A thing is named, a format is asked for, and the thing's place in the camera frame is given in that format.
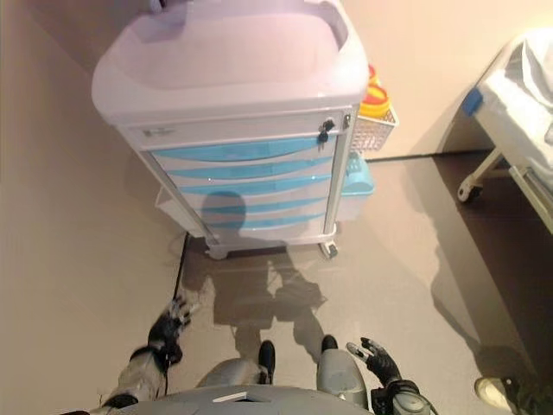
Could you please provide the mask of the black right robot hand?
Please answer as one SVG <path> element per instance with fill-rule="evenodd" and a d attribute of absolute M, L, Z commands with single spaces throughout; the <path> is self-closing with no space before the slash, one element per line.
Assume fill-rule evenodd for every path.
<path fill-rule="evenodd" d="M 362 361 L 383 386 L 402 379 L 397 363 L 384 347 L 373 339 L 361 337 L 361 345 L 353 342 L 346 344 L 347 351 Z"/>

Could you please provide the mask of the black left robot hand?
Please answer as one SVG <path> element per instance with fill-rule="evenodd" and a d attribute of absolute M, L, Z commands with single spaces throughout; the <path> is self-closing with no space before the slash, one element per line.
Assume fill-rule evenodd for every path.
<path fill-rule="evenodd" d="M 200 308 L 197 302 L 189 302 L 183 296 L 174 297 L 163 309 L 149 330 L 149 345 L 177 343 L 182 331 L 191 323 L 192 316 Z"/>

